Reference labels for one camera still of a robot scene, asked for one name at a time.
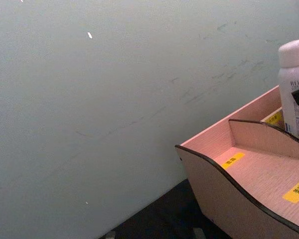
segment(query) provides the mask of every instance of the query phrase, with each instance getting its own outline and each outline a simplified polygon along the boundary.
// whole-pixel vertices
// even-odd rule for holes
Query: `wooden panel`
[[[299,159],[299,139],[264,122],[229,120],[238,145]]]
[[[229,119],[260,121],[279,107],[281,107],[281,100],[277,86],[184,142],[182,146],[214,158],[235,145]]]
[[[266,123],[272,124],[274,126],[277,126],[279,128],[282,128],[283,130],[285,130],[283,108],[280,107],[276,111],[272,112],[270,115],[268,115],[264,119],[262,119],[261,122],[266,122]]]
[[[299,239],[297,225],[259,203],[213,160],[182,146],[177,151],[203,214],[232,238]]]
[[[299,160],[236,146],[215,161],[222,164],[237,152],[245,156],[228,167],[226,172],[257,201],[299,226],[299,202],[292,203],[283,198],[299,182]]]

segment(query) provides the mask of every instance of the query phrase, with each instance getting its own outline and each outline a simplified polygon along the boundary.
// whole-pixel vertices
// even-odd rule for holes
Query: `white bottle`
[[[299,138],[299,40],[279,48],[278,74],[286,131]]]

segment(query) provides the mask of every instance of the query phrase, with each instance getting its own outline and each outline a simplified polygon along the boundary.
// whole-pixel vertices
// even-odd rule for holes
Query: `yellow label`
[[[237,162],[239,159],[241,159],[244,156],[245,156],[244,153],[236,153],[234,156],[232,156],[230,159],[228,159],[221,166],[223,167],[223,169],[226,169],[226,168],[230,167],[231,165],[233,165],[235,162]]]
[[[284,194],[283,198],[292,203],[299,202],[299,182],[291,188],[290,191]]]
[[[278,111],[275,113],[273,116],[270,118],[266,119],[266,123],[273,124],[273,125],[278,125],[280,121],[283,120],[283,115],[281,114],[281,111]]]

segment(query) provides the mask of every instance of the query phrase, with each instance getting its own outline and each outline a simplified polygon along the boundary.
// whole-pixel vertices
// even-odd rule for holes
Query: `gray wall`
[[[157,199],[174,144],[297,38],[295,0],[0,0],[0,239],[91,239]]]

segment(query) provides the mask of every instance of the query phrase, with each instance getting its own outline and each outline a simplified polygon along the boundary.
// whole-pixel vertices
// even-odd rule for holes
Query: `wooden organizer box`
[[[234,239],[299,239],[299,139],[261,122],[275,87],[177,152],[205,216]]]

